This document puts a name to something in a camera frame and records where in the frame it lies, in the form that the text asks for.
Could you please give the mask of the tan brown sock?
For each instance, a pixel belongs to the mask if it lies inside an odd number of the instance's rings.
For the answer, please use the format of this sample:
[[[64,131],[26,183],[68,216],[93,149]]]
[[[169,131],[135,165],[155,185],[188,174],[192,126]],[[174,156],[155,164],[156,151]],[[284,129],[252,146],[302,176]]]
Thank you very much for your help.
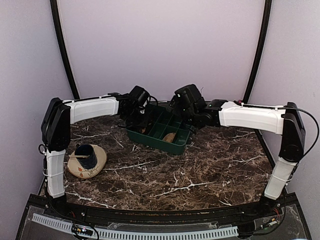
[[[166,134],[164,137],[163,137],[163,141],[164,142],[167,142],[167,143],[172,143],[175,139],[175,136],[176,136],[176,133],[175,132],[171,132],[171,133],[168,133]]]

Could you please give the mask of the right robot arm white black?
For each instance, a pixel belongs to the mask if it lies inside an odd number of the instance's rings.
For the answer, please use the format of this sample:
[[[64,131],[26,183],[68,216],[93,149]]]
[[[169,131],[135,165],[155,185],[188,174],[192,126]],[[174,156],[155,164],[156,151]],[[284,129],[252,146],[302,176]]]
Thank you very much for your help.
[[[306,131],[293,102],[286,106],[263,106],[220,99],[209,103],[191,102],[174,96],[167,110],[198,129],[241,127],[280,135],[278,160],[264,189],[265,198],[255,205],[255,213],[260,217],[266,217],[274,210],[273,200],[281,195],[305,153]]]

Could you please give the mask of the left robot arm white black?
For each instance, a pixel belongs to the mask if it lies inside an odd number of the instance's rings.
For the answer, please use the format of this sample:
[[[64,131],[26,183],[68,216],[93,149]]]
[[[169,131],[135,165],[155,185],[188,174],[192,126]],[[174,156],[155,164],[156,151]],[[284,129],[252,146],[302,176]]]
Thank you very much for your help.
[[[119,116],[130,126],[141,123],[145,117],[142,112],[150,99],[150,94],[143,90],[78,100],[55,97],[50,101],[40,127],[42,143],[38,151],[44,156],[46,195],[55,199],[50,208],[58,217],[67,218],[71,213],[70,206],[59,199],[65,195],[64,160],[71,142],[71,126],[104,116]]]

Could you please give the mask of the green divided plastic tray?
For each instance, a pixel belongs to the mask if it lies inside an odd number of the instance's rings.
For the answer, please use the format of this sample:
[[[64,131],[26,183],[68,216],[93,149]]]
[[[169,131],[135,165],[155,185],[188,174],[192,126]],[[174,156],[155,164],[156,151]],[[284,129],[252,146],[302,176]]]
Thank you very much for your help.
[[[144,134],[126,129],[129,139],[164,152],[181,155],[195,128],[168,112],[164,106],[148,104],[145,112],[150,113],[149,127]],[[164,136],[169,133],[176,133],[172,143],[163,141]]]

